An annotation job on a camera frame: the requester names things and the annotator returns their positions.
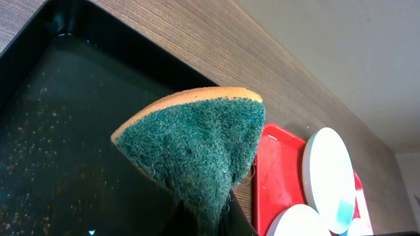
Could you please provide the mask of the green and orange sponge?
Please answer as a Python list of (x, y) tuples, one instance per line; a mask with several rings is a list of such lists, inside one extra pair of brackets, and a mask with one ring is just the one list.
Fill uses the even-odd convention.
[(262, 97), (246, 88), (193, 88), (146, 106), (111, 141), (182, 201), (200, 235), (215, 235), (231, 189), (253, 164), (265, 114)]

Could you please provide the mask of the light blue plate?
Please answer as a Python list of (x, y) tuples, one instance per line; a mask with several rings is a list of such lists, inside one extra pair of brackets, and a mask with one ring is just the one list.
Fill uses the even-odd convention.
[(277, 215), (266, 236), (331, 236), (331, 233), (313, 208), (298, 204)]
[(308, 205), (331, 232), (346, 232), (356, 203), (354, 173), (345, 143), (332, 128), (321, 128), (306, 143), (302, 177)]
[(361, 218), (354, 218), (348, 229), (339, 236), (369, 236), (373, 235), (371, 225)]

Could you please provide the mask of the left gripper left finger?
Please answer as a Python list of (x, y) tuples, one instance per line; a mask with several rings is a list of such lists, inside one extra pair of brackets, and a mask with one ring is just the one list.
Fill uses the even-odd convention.
[(157, 208), (160, 223), (159, 236), (196, 236), (198, 222), (195, 216), (186, 208), (184, 201), (173, 199), (164, 202)]

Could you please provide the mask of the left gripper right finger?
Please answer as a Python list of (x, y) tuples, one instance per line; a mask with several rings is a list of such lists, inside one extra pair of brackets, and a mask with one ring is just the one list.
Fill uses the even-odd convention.
[(232, 190), (220, 215), (219, 236), (258, 236)]

